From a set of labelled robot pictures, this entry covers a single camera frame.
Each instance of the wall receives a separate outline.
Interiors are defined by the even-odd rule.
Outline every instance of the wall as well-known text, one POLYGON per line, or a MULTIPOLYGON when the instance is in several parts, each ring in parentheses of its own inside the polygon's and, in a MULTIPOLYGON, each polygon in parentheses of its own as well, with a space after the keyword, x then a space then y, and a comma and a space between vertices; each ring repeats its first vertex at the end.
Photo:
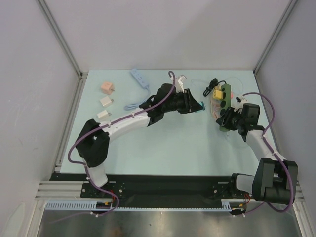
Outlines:
POLYGON ((83 71, 133 67, 253 70, 289 3, 46 1, 83 71))
POLYGON ((299 181, 316 223, 316 1, 299 1, 258 74, 276 108, 274 129, 284 156, 299 165, 299 181))
POLYGON ((78 78, 36 1, 5 1, 0 19, 1 233, 18 204, 25 203, 26 220, 31 213, 78 78))

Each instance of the metal floor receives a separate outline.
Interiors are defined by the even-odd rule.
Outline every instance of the metal floor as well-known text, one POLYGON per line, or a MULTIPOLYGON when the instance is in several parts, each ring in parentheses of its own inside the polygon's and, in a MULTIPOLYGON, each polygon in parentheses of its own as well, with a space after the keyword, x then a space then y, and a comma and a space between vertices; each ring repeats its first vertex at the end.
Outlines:
POLYGON ((95 218, 73 211, 45 211, 38 237, 301 237, 293 210, 280 214, 267 205, 233 217, 227 212, 115 211, 95 218))

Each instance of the purple cable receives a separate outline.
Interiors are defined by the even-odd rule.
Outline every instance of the purple cable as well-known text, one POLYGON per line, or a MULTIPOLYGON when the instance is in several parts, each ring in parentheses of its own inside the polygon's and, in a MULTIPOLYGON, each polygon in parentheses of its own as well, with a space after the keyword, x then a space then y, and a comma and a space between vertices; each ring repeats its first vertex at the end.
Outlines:
MULTIPOLYGON (((112 124, 116 124, 116 123, 118 123, 118 122, 121 122, 121 121, 123 121, 123 120, 125 120, 125 119, 128 119, 128 118, 130 118, 130 117, 133 117, 133 116, 135 116, 135 115, 139 115, 139 114, 141 114, 141 113, 147 112, 147 111, 152 110, 152 109, 156 108, 157 106, 161 105, 161 104, 170 96, 170 94, 172 93, 173 89, 175 88, 175 84, 176 84, 176 76, 175 76, 174 72, 173 72, 173 71, 169 71, 169 72, 168 72, 168 75, 169 75, 171 78, 173 78, 173 83, 172 83, 172 87, 171 87, 170 91, 168 92, 168 94, 167 94, 162 100, 160 100, 157 104, 155 104, 155 105, 153 105, 153 106, 151 106, 151 107, 149 107, 149 108, 147 108, 147 109, 145 109, 145 110, 141 110, 141 111, 136 112, 134 115, 133 115, 133 114, 130 114, 130 115, 126 115, 126 116, 124 116, 124 117, 121 117, 121 118, 119 118, 119 119, 113 121, 112 124)), ((103 129, 103 128, 106 128, 106 127, 108 127, 108 126, 109 126, 108 124, 105 124, 105 125, 103 125, 103 126, 97 127, 97 128, 95 128, 95 129, 93 129, 93 130, 87 132, 85 135, 83 135, 83 136, 80 137, 78 140, 76 140, 76 142, 71 146, 71 148, 70 148, 70 150, 69 150, 69 152, 68 152, 68 161, 69 161, 70 163, 73 163, 73 164, 82 164, 82 165, 84 166, 84 169, 85 169, 85 172, 86 172, 86 174, 87 174, 87 177, 88 177, 90 183, 93 185, 93 187, 95 187, 96 189, 98 189, 98 190, 100 190, 100 191, 102 191, 102 192, 104 192, 104 193, 107 193, 107 194, 110 194, 110 195, 114 196, 114 197, 116 198, 116 200, 117 200, 117 203, 116 203, 115 207, 113 207, 112 209, 108 210, 107 212, 104 212, 104 213, 102 213, 102 214, 99 214, 98 216, 104 216, 104 215, 109 214, 109 213, 111 213, 112 211, 114 211, 114 210, 119 206, 119 198, 118 198, 118 196, 115 195, 114 193, 111 193, 111 192, 109 192, 109 191, 107 191, 107 190, 105 190, 105 189, 99 188, 99 187, 93 182, 93 180, 91 179, 91 176, 90 176, 90 174, 89 174, 89 170, 88 170, 86 164, 85 164, 83 161, 75 161, 75 160, 72 160, 72 159, 71 159, 71 153, 72 153, 73 150, 76 148, 76 146, 77 146, 80 142, 82 142, 86 137, 88 137, 88 136, 90 136, 91 134, 95 133, 96 131, 99 131, 99 130, 101 130, 101 129, 103 129)), ((81 215, 81 214, 89 214, 89 213, 88 213, 88 212, 76 213, 76 214, 73 214, 73 215, 70 215, 70 216, 61 218, 61 219, 59 219, 59 220, 56 220, 56 221, 53 221, 53 222, 50 222, 50 223, 52 224, 52 223, 56 223, 56 222, 59 222, 59 221, 63 221, 63 220, 66 220, 66 219, 68 219, 68 218, 71 218, 71 217, 74 217, 74 216, 78 216, 78 215, 81 215)))
POLYGON ((287 212, 291 207, 292 207, 292 204, 293 204, 293 201, 294 201, 294 192, 293 192, 293 182, 292 182, 292 178, 291 178, 291 175, 290 175, 290 172, 288 171, 286 165, 284 164, 284 162, 281 160, 281 158, 275 153, 275 151, 273 150, 273 147, 270 146, 268 140, 264 137, 264 135, 266 134, 267 130, 271 127, 272 123, 274 122, 275 120, 275 116, 276 116, 276 113, 275 113, 275 108, 272 104, 272 102, 268 99, 268 97, 266 97, 265 95, 261 94, 261 93, 258 93, 258 92, 250 92, 250 93, 246 93, 246 94, 243 94, 243 96, 246 96, 246 95, 260 95, 262 98, 265 98, 267 100, 267 102, 270 104, 271 108, 272 108, 272 119, 271 121, 269 122, 268 126, 266 127, 266 129, 263 131, 262 133, 262 140, 264 141, 264 143, 267 145, 267 147, 269 148, 269 150, 271 151, 272 154, 274 154, 275 158, 278 160, 278 162, 280 162, 281 166, 283 167, 284 171, 285 171, 285 174, 286 174, 286 177, 287 177, 287 180, 288 180, 288 183, 290 185, 290 202, 289 204, 287 205, 287 207, 283 210, 279 210, 277 208, 275 208, 271 203, 268 203, 268 205, 276 212, 287 212))

